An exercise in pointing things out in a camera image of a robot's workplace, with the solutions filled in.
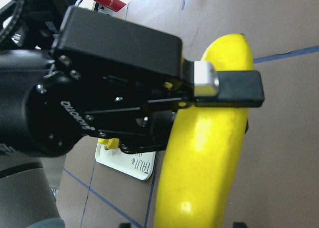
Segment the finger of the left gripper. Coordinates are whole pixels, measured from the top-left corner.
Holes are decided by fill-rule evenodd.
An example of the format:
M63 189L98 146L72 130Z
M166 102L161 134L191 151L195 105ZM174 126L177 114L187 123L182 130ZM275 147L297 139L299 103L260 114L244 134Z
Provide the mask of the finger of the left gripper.
M208 61L195 61L194 104L212 108L259 108L265 100L256 70L217 71Z

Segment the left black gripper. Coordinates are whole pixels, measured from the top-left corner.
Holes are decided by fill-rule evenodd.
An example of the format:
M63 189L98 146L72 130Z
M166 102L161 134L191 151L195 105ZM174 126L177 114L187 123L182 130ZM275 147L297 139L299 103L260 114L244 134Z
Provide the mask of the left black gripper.
M85 136L163 150L193 73L178 37L71 6L48 48L0 45L0 153L58 157Z

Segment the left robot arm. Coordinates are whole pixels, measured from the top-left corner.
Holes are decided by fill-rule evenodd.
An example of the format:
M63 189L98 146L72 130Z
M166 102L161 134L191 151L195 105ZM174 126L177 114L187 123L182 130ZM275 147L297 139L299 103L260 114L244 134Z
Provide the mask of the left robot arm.
M0 47L0 225L64 227L40 157L90 136L125 154L165 151L155 227L219 228L263 101L241 33L188 61L174 35L72 6L49 47Z

